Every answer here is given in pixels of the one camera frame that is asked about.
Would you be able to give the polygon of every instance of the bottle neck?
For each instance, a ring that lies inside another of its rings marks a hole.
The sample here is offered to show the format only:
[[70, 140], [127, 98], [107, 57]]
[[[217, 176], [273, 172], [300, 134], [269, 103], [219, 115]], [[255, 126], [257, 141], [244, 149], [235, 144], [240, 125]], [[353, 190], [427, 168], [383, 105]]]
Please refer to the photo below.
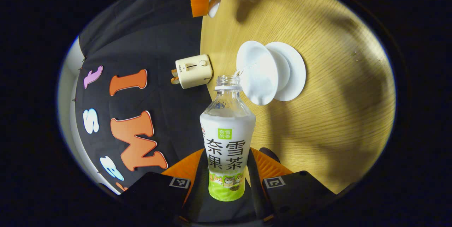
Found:
[[240, 91], [238, 91], [238, 90], [217, 90], [216, 97], [240, 98]]
[[221, 91], [242, 91], [242, 87], [240, 86], [240, 78], [238, 76], [231, 75], [222, 75], [218, 76], [216, 79], [216, 87], [215, 90], [218, 92]]

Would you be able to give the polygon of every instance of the pink letter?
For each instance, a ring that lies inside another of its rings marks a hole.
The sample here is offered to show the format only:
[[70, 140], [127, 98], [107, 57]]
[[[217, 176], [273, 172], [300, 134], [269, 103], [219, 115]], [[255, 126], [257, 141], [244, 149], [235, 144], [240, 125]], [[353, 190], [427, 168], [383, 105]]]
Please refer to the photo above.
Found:
[[92, 73], [93, 72], [92, 70], [88, 72], [88, 76], [86, 76], [85, 79], [83, 79], [83, 84], [85, 88], [88, 87], [89, 83], [96, 81], [100, 77], [100, 74], [102, 74], [102, 70], [103, 66], [99, 66], [95, 73]]

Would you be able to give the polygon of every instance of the cartoon cat illustration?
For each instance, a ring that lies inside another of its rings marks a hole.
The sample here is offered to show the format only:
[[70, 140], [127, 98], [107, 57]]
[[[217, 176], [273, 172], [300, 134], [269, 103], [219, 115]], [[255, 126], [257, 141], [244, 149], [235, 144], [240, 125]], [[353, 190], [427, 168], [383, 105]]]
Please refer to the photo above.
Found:
[[232, 187], [233, 186], [233, 184], [232, 183], [224, 183], [224, 185], [223, 185], [224, 187], [226, 187], [226, 188], [229, 188], [229, 187]]
[[240, 182], [242, 182], [242, 181], [243, 181], [243, 175], [241, 175], [241, 174], [237, 175], [237, 178], [236, 178], [236, 180], [235, 180], [235, 183], [237, 184], [237, 183], [240, 183]]
[[219, 183], [220, 185], [223, 185], [223, 179], [221, 177], [217, 177], [213, 175], [213, 182]]
[[234, 177], [225, 177], [225, 184], [232, 184], [234, 183]]

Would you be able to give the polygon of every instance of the white bowl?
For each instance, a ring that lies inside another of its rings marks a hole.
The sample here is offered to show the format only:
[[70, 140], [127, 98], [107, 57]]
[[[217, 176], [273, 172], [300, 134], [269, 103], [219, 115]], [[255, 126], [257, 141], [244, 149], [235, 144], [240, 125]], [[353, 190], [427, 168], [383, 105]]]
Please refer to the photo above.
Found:
[[210, 18], [213, 18], [220, 7], [221, 0], [209, 0], [209, 12]]
[[266, 46], [247, 41], [236, 60], [243, 92], [251, 102], [266, 105], [273, 98], [289, 101], [302, 91], [306, 69], [301, 55], [290, 45], [271, 42]]

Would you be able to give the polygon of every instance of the green logo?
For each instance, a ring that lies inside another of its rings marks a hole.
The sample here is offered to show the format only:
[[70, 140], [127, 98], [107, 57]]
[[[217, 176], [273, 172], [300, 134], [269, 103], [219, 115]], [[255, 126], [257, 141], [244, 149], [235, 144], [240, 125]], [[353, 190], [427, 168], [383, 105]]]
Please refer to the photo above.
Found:
[[230, 140], [232, 138], [232, 129], [218, 129], [218, 139]]

